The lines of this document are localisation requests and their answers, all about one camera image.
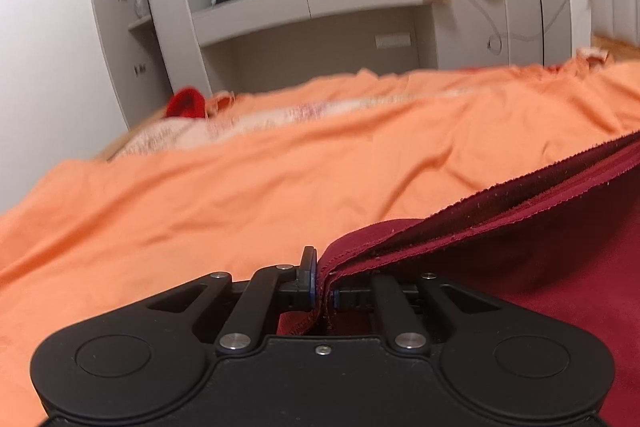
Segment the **dark red sweater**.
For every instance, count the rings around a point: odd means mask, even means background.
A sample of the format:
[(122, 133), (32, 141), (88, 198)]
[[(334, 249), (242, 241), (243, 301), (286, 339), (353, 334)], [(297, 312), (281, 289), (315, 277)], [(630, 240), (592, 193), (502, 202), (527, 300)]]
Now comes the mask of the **dark red sweater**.
[(329, 322), (331, 295), (375, 270), (432, 272), (576, 325), (612, 351), (613, 426), (639, 421), (639, 138), (628, 134), (495, 185), (424, 220), (390, 220), (332, 243), (317, 306), (279, 332)]

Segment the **orange bed blanket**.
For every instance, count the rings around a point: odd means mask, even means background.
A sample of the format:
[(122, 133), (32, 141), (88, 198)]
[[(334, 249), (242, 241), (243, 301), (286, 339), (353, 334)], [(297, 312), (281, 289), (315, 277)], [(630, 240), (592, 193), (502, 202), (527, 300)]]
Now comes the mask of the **orange bed blanket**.
[(639, 138), (639, 66), (324, 77), (217, 115), (470, 89), (235, 136), (193, 150), (66, 161), (1, 219), (1, 421), (44, 416), (29, 378), (66, 325), (224, 271), (247, 279), (341, 237), (424, 220), (595, 146)]

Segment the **pale patterned bed sheet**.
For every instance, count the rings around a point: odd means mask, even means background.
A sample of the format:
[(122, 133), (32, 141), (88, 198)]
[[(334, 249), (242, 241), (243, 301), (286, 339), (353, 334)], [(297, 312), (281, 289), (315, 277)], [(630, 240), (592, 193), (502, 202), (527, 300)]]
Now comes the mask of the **pale patterned bed sheet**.
[(219, 144), (235, 136), (249, 135), (257, 131), (278, 129), (289, 124), (322, 120), (342, 116), (358, 109), (385, 106), (394, 103), (419, 100), (419, 98), (457, 98), (470, 89), (351, 98), (338, 102), (317, 102), (285, 108), (264, 110), (250, 115), (228, 119), (163, 119), (141, 131), (137, 131), (112, 160), (127, 156), (146, 156), (166, 150), (193, 150), (205, 145)]

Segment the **small orange garment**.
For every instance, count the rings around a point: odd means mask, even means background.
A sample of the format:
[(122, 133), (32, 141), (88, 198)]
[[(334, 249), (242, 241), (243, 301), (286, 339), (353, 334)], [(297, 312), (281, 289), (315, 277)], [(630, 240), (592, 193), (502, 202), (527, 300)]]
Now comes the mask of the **small orange garment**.
[(230, 108), (235, 102), (235, 94), (229, 91), (215, 93), (205, 102), (205, 117), (215, 118), (220, 113)]

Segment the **bright red small garment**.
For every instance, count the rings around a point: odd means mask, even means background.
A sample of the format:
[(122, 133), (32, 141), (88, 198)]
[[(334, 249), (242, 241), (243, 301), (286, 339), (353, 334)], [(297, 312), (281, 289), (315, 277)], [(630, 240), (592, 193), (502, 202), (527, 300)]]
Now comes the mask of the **bright red small garment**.
[(206, 100), (198, 89), (185, 87), (176, 92), (165, 109), (166, 118), (204, 119)]

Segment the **grey wardrobe door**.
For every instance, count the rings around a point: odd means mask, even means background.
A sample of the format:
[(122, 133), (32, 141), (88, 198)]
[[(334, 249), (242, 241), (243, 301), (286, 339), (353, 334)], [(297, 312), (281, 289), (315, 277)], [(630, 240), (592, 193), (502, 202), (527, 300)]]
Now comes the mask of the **grey wardrobe door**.
[(172, 95), (149, 14), (137, 0), (92, 0), (105, 63), (128, 128), (150, 117)]

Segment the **grey built-in desk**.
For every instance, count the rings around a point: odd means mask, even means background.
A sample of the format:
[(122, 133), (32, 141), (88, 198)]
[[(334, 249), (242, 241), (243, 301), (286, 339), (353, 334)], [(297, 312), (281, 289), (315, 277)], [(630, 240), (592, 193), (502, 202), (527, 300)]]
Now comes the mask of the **grey built-in desk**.
[[(193, 25), (215, 91), (509, 62), (503, 0), (236, 0), (194, 13)], [(398, 32), (411, 35), (410, 48), (376, 48), (376, 35)]]

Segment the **white wall socket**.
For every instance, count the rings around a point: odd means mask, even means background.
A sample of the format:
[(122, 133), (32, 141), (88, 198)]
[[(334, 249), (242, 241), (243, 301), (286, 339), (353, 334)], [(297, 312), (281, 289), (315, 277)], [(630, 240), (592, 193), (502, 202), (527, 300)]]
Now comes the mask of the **white wall socket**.
[(411, 35), (408, 32), (375, 36), (375, 46), (378, 50), (410, 48)]

